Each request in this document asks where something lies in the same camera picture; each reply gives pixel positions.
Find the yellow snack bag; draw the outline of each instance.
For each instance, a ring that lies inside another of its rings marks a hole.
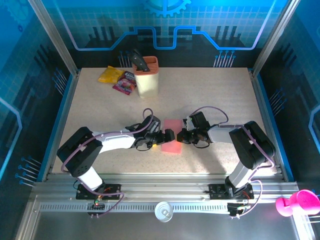
[[[104,72],[100,75],[98,81],[101,83],[116,84],[118,78],[124,73],[124,70],[116,69],[112,66],[108,66]]]

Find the snack bag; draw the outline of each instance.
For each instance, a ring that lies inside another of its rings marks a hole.
[[[118,78],[124,73],[124,70],[116,69],[112,66],[108,66],[104,72],[98,78],[98,81],[101,83],[111,83],[116,84]]]
[[[129,71],[125,71],[120,77],[118,82],[112,87],[126,95],[130,95],[136,87],[135,75]]]

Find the metal base plate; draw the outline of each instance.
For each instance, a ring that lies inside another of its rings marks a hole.
[[[248,184],[245,189],[243,189],[239,193],[236,193],[232,197],[230,197],[230,195],[228,194],[225,184],[209,184],[208,187],[209,187],[210,200],[222,200],[222,199],[248,200],[248,197],[246,196],[246,194],[249,196],[250,199],[255,198],[254,191],[251,184]]]
[[[108,193],[108,194],[118,193],[118,192],[121,192],[121,185],[120,184],[106,184],[105,189],[106,189],[105,193]],[[87,189],[85,189],[85,187],[82,184],[78,185],[75,199],[77,199],[77,200],[95,200],[96,197],[97,197],[97,195],[90,193]],[[120,194],[114,195],[114,196],[104,196],[102,199],[103,200],[119,200]]]

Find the speckled table surface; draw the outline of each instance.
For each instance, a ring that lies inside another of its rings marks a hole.
[[[263,122],[247,68],[160,68],[159,95],[142,99],[135,91],[127,96],[98,82],[104,68],[83,68],[63,131],[60,146],[80,127],[91,131],[119,131],[143,121],[142,111],[151,108],[161,121],[183,119],[202,106],[216,106],[229,116],[230,124]],[[225,120],[213,109],[203,110],[211,123]],[[182,145],[181,154],[116,149],[99,154],[93,167],[100,174],[119,173],[231,173],[238,164],[235,148],[229,143],[214,143],[205,149]],[[57,157],[53,173],[60,173]]]

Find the pink object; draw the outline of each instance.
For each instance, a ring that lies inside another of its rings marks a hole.
[[[174,131],[175,139],[177,139],[177,134],[182,130],[182,120],[181,119],[165,119],[163,129],[172,129]],[[177,140],[171,142],[166,142],[161,145],[161,151],[167,153],[181,154],[182,143]]]
[[[280,197],[275,201],[276,210],[284,217],[289,217],[294,211],[305,215],[315,215],[320,212],[320,200],[312,191],[300,190],[287,199]]]

